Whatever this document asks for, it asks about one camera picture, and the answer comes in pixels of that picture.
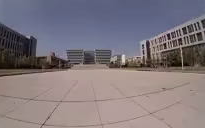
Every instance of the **pavement line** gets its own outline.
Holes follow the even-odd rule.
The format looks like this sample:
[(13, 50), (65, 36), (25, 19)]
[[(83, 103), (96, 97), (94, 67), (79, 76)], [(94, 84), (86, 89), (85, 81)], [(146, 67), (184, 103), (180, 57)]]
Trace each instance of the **pavement line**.
[[(163, 90), (160, 90), (160, 91), (154, 91), (154, 92), (144, 93), (144, 94), (135, 95), (135, 96), (128, 96), (128, 97), (123, 97), (123, 98), (104, 99), (104, 100), (89, 100), (89, 101), (87, 101), (87, 100), (86, 101), (62, 101), (62, 102), (95, 102), (95, 101), (99, 102), (99, 101), (110, 101), (110, 100), (127, 99), (127, 98), (134, 98), (134, 97), (145, 96), (145, 95), (149, 95), (149, 94), (160, 93), (160, 92), (167, 91), (167, 90), (173, 90), (175, 88), (183, 87), (183, 86), (186, 86), (188, 84), (190, 84), (190, 83), (184, 83), (184, 84), (175, 86), (173, 88), (167, 88), (167, 89), (163, 89)], [(45, 102), (60, 102), (60, 101), (56, 101), (56, 100), (29, 99), (29, 98), (24, 98), (24, 97), (7, 96), (7, 95), (2, 95), (2, 94), (0, 94), (0, 96), (2, 96), (2, 97), (9, 97), (9, 98), (15, 98), (15, 99), (22, 99), (22, 100), (45, 101)]]
[[(96, 97), (96, 93), (95, 93), (95, 90), (94, 90), (94, 87), (93, 87), (93, 81), (91, 80), (91, 83), (92, 83), (92, 89), (93, 89), (93, 94), (94, 94), (94, 97), (95, 97), (95, 100), (97, 100), (97, 97)], [(100, 124), (101, 124), (101, 127), (103, 128), (103, 124), (102, 124), (102, 120), (101, 120), (101, 115), (100, 115), (100, 111), (99, 111), (99, 107), (98, 107), (98, 103), (97, 101), (96, 102), (96, 106), (97, 106), (97, 112), (98, 112), (98, 116), (100, 118)]]
[[(117, 91), (119, 91), (123, 96), (125, 96), (124, 93), (122, 93), (122, 91), (120, 89), (118, 89), (116, 86), (110, 84), (111, 86), (113, 86)], [(141, 106), (140, 104), (136, 103), (133, 99), (128, 98), (129, 100), (131, 100), (134, 104), (137, 104), (140, 108), (144, 109), (145, 111), (147, 111), (150, 115), (154, 116), (155, 118), (157, 118), (158, 120), (160, 120), (161, 122), (163, 122), (165, 125), (167, 125), (169, 128), (172, 128), (171, 125), (167, 124), (166, 122), (164, 122), (163, 120), (161, 120), (160, 118), (158, 118), (156, 115), (154, 115), (153, 113), (151, 113), (149, 110), (147, 110), (146, 108), (144, 108), (143, 106)]]
[(26, 102), (24, 102), (23, 104), (21, 104), (21, 105), (19, 105), (19, 106), (15, 107), (15, 108), (13, 108), (12, 110), (10, 110), (9, 112), (7, 112), (5, 115), (10, 114), (10, 113), (11, 113), (11, 112), (13, 112), (15, 109), (18, 109), (18, 108), (22, 107), (22, 106), (23, 106), (23, 105), (25, 105), (26, 103), (28, 103), (28, 102), (32, 101), (33, 99), (35, 99), (35, 98), (39, 97), (40, 95), (42, 95), (42, 94), (44, 94), (44, 93), (48, 92), (48, 91), (49, 91), (49, 90), (51, 90), (51, 89), (52, 89), (52, 88), (49, 88), (49, 89), (45, 90), (44, 92), (40, 93), (39, 95), (37, 95), (37, 96), (35, 96), (35, 97), (33, 97), (33, 98), (31, 98), (31, 99), (27, 100), (27, 101), (26, 101)]
[(50, 113), (50, 115), (46, 118), (46, 120), (44, 121), (43, 124), (41, 124), (42, 128), (45, 123), (50, 119), (50, 117), (52, 116), (52, 114), (55, 112), (55, 110), (58, 108), (58, 106), (62, 103), (62, 100), (64, 100), (66, 98), (66, 96), (71, 92), (71, 90), (74, 88), (74, 86), (78, 83), (78, 80), (72, 85), (72, 87), (69, 89), (69, 91), (65, 94), (65, 96), (60, 100), (60, 102), (58, 104), (56, 104), (55, 108), (53, 109), (53, 111)]
[[(117, 121), (117, 122), (110, 122), (110, 123), (106, 123), (106, 124), (102, 124), (102, 125), (110, 125), (110, 124), (117, 124), (117, 123), (122, 123), (122, 122), (127, 122), (127, 121), (131, 121), (131, 120), (136, 120), (136, 119), (139, 119), (139, 118), (142, 118), (142, 117), (146, 117), (146, 116), (149, 116), (151, 114), (154, 114), (156, 112), (159, 112), (159, 111), (162, 111), (162, 110), (165, 110), (167, 108), (170, 108), (176, 104), (178, 104), (178, 102), (176, 103), (173, 103), (165, 108), (162, 108), (160, 110), (157, 110), (157, 111), (154, 111), (154, 112), (151, 112), (149, 114), (146, 114), (146, 115), (142, 115), (142, 116), (138, 116), (138, 117), (135, 117), (135, 118), (131, 118), (131, 119), (127, 119), (127, 120), (122, 120), (122, 121)], [(12, 118), (12, 117), (8, 117), (8, 116), (4, 116), (4, 115), (1, 115), (1, 117), (5, 117), (5, 118), (8, 118), (8, 119), (11, 119), (11, 120), (16, 120), (16, 121), (20, 121), (20, 122), (25, 122), (25, 123), (30, 123), (30, 124), (38, 124), (38, 125), (42, 125), (40, 123), (35, 123), (35, 122), (29, 122), (29, 121), (25, 121), (25, 120), (20, 120), (20, 119), (16, 119), (16, 118)], [(44, 126), (58, 126), (58, 127), (89, 127), (89, 126), (101, 126), (101, 124), (98, 124), (98, 125), (82, 125), (82, 126), (64, 126), (64, 125), (52, 125), (52, 124), (45, 124)]]

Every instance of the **building facade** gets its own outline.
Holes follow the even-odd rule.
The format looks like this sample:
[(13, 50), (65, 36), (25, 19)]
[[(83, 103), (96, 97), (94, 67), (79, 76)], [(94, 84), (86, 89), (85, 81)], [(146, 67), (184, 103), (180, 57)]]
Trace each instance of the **building facade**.
[(106, 49), (70, 49), (66, 53), (70, 64), (108, 64), (112, 55), (112, 51)]
[(95, 62), (97, 64), (108, 64), (110, 63), (111, 55), (111, 50), (95, 49)]
[(84, 64), (95, 64), (95, 52), (92, 51), (84, 51)]
[(11, 58), (36, 56), (37, 39), (27, 37), (0, 23), (0, 51), (7, 51)]
[(70, 49), (66, 50), (67, 60), (70, 64), (83, 64), (84, 63), (84, 50), (83, 49)]
[(188, 49), (202, 52), (205, 48), (205, 15), (140, 42), (142, 61), (144, 64), (148, 60), (164, 63), (168, 54), (180, 54), (180, 47), (184, 53)]

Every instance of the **concrete pavement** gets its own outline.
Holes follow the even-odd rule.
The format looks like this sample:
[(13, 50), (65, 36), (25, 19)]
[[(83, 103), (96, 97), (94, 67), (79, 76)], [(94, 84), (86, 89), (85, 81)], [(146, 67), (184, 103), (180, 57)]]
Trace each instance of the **concrete pavement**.
[(205, 74), (69, 70), (0, 77), (0, 128), (205, 128)]

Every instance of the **white building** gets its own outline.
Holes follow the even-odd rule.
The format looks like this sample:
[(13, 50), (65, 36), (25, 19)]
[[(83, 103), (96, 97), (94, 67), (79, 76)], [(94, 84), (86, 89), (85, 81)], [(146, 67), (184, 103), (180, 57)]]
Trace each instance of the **white building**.
[(110, 62), (113, 64), (118, 64), (118, 65), (125, 65), (126, 64), (126, 55), (121, 54), (121, 55), (114, 55), (111, 57)]
[(205, 44), (205, 15), (140, 42), (140, 52), (146, 63), (147, 59), (162, 60), (162, 53), (179, 49), (180, 45), (186, 48), (201, 44)]

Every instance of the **curved pavement line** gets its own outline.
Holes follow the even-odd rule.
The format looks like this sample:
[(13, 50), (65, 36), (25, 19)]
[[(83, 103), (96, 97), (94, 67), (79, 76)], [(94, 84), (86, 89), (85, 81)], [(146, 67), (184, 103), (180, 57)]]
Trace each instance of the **curved pavement line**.
[[(164, 91), (168, 91), (168, 90), (173, 90), (175, 88), (183, 87), (183, 86), (186, 86), (188, 84), (190, 84), (190, 83), (184, 83), (184, 84), (177, 85), (177, 86), (172, 87), (172, 88), (163, 89), (163, 90), (160, 90), (160, 91), (148, 92), (148, 93), (144, 93), (144, 94), (140, 94), (140, 95), (128, 96), (128, 97), (122, 97), (122, 98), (104, 99), (104, 100), (88, 100), (88, 101), (87, 100), (84, 100), (84, 101), (78, 101), (77, 100), (77, 101), (62, 101), (62, 102), (100, 102), (100, 101), (112, 101), (112, 100), (128, 99), (128, 98), (134, 98), (134, 97), (145, 96), (145, 95), (149, 95), (149, 94), (156, 94), (156, 93), (160, 93), (160, 92), (164, 92)], [(24, 97), (7, 96), (7, 95), (2, 95), (2, 94), (0, 94), (0, 96), (8, 97), (8, 98), (14, 98), (14, 99), (31, 100), (31, 101), (60, 102), (60, 101), (57, 101), (57, 100), (32, 99), (32, 98), (24, 98)]]
[[(149, 116), (149, 115), (152, 115), (156, 112), (159, 112), (159, 111), (162, 111), (162, 110), (165, 110), (165, 109), (168, 109), (172, 106), (175, 106), (176, 104), (178, 104), (181, 100), (171, 104), (171, 105), (168, 105), (162, 109), (159, 109), (159, 110), (156, 110), (154, 112), (151, 112), (149, 114), (145, 114), (145, 115), (142, 115), (142, 116), (138, 116), (138, 117), (134, 117), (134, 118), (131, 118), (131, 119), (126, 119), (126, 120), (121, 120), (121, 121), (116, 121), (116, 122), (110, 122), (110, 123), (106, 123), (106, 124), (95, 124), (95, 125), (77, 125), (77, 126), (65, 126), (65, 125), (53, 125), (53, 124), (44, 124), (44, 126), (55, 126), (55, 127), (91, 127), (91, 126), (102, 126), (102, 125), (111, 125), (111, 124), (117, 124), (117, 123), (122, 123), (122, 122), (128, 122), (128, 121), (131, 121), (131, 120), (136, 120), (136, 119), (140, 119), (142, 117), (146, 117), (146, 116)], [(24, 123), (29, 123), (29, 124), (37, 124), (37, 125), (42, 125), (40, 123), (35, 123), (35, 122), (30, 122), (30, 121), (25, 121), (25, 120), (21, 120), (21, 119), (16, 119), (16, 118), (12, 118), (12, 117), (8, 117), (8, 116), (4, 116), (4, 115), (1, 115), (0, 114), (0, 117), (4, 117), (4, 118), (8, 118), (8, 119), (11, 119), (11, 120), (15, 120), (15, 121), (20, 121), (20, 122), (24, 122)]]

